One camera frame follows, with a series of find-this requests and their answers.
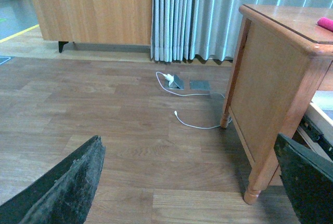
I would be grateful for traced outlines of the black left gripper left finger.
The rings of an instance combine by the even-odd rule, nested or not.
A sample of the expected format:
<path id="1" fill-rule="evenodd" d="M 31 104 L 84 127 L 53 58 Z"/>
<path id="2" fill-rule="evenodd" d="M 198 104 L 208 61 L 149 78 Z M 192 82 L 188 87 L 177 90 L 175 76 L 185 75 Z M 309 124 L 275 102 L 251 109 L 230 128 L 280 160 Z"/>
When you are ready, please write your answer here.
<path id="1" fill-rule="evenodd" d="M 1 223 L 85 223 L 106 148 L 93 136 L 42 177 L 1 205 Z"/>

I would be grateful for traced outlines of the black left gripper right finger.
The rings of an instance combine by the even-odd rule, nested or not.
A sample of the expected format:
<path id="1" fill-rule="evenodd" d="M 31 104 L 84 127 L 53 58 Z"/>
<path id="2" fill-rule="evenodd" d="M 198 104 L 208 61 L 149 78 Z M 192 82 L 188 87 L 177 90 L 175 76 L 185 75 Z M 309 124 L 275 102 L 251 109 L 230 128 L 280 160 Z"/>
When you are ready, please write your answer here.
<path id="1" fill-rule="evenodd" d="M 332 162 L 282 133 L 274 151 L 299 222 L 332 223 Z"/>

